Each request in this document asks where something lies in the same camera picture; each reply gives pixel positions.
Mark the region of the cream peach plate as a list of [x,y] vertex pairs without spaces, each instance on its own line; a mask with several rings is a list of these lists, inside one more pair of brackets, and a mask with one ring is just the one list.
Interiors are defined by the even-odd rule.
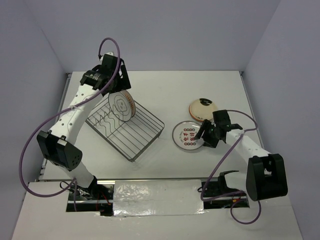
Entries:
[[217,110],[218,107],[215,103],[207,98],[198,98],[188,107],[190,116],[198,122],[203,122],[204,120],[212,121],[213,112]]

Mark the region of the white plate red lettering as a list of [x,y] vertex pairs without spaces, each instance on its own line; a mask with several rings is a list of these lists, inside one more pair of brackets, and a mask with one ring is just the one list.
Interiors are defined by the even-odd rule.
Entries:
[[195,139],[200,129],[200,124],[194,121],[182,121],[172,130],[171,138],[174,144],[185,151],[195,151],[204,145],[202,139]]

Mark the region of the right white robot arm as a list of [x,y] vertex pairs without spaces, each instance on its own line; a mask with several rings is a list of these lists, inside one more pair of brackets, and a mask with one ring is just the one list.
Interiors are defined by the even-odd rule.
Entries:
[[221,195],[228,196],[236,190],[237,194],[245,192],[255,202],[286,196],[288,183],[283,157],[278,153],[268,152],[246,135],[249,131],[257,130],[257,127],[244,129],[238,123],[232,123],[229,110],[217,110],[212,115],[212,121],[203,120],[194,138],[204,140],[205,146],[210,148],[217,147],[219,141],[223,141],[230,148],[202,186],[200,199],[204,202],[210,201],[209,198],[205,198],[205,191],[216,171],[232,151],[236,151],[246,163],[244,188],[235,187],[231,179],[225,178],[217,184],[217,190]]

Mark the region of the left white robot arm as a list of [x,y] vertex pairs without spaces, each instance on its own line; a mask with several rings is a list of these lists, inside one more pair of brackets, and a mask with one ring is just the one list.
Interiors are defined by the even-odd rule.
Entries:
[[75,146],[78,134],[93,108],[106,94],[131,88],[123,59],[104,54],[101,63],[86,71],[77,92],[69,104],[70,110],[61,114],[48,130],[40,131],[36,140],[45,159],[75,179],[80,194],[90,200],[97,196],[97,179],[82,163],[83,153]]

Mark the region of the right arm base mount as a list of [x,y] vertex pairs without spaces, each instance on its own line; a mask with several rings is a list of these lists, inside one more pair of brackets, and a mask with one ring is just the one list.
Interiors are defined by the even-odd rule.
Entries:
[[[229,176],[231,173],[236,173],[236,170],[224,171],[218,177],[210,180],[205,189],[203,197],[205,199],[217,197],[227,193],[239,191],[236,188],[230,188],[226,184],[225,175]],[[211,201],[204,201],[203,208],[205,210],[211,209],[230,209],[232,204],[236,203],[235,208],[248,208],[249,202],[245,193],[233,193],[231,195],[223,196]]]

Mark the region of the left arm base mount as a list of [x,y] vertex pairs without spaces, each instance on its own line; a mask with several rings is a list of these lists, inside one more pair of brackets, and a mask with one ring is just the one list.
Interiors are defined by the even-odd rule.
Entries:
[[114,184],[97,184],[90,194],[88,190],[73,183],[68,189],[68,198],[65,207],[67,213],[95,212],[103,217],[114,215]]

